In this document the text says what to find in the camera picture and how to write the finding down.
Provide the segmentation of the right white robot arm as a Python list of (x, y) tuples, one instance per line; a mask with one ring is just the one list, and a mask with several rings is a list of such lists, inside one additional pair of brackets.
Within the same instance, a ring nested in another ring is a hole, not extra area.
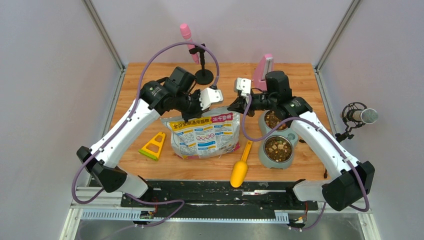
[(298, 180), (285, 195), (286, 204), (298, 209), (306, 201), (323, 202), (336, 211), (351, 207), (360, 212), (370, 209), (370, 193), (375, 168), (369, 162), (360, 162), (329, 133), (307, 101), (294, 96), (288, 76), (281, 70), (265, 75), (266, 91), (253, 93), (252, 80), (238, 77), (234, 82), (236, 100), (229, 111), (242, 114), (245, 119), (255, 111), (272, 110), (299, 137), (301, 137), (323, 163), (329, 181)]

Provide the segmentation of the pet food bag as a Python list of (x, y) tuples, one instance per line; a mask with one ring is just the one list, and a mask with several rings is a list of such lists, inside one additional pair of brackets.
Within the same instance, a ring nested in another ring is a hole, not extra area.
[(182, 117), (162, 118), (170, 132), (170, 144), (182, 159), (206, 159), (232, 153), (240, 148), (241, 114), (214, 108), (185, 122)]

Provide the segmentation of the yellow plastic scoop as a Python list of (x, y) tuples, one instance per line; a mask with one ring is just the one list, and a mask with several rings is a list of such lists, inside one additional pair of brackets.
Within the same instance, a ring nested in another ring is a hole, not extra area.
[(245, 177), (247, 175), (248, 168), (249, 168), (247, 164), (247, 160), (248, 160), (252, 145), (253, 145), (253, 142), (251, 140), (248, 140), (240, 160), (237, 161), (233, 166), (231, 176), (230, 176), (230, 181), (229, 181), (230, 185), (233, 188), (240, 187), (245, 180)]

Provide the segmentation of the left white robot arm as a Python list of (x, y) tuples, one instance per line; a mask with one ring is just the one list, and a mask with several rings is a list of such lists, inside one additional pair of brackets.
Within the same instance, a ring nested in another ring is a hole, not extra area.
[(134, 196), (140, 206), (149, 206), (153, 193), (142, 177), (119, 168), (119, 162), (139, 135), (165, 112), (178, 110), (183, 116), (196, 117), (202, 112), (200, 91), (190, 94), (196, 76), (176, 67), (169, 77), (146, 82), (129, 110), (115, 126), (91, 147), (77, 151), (85, 170), (107, 193), (123, 192)]

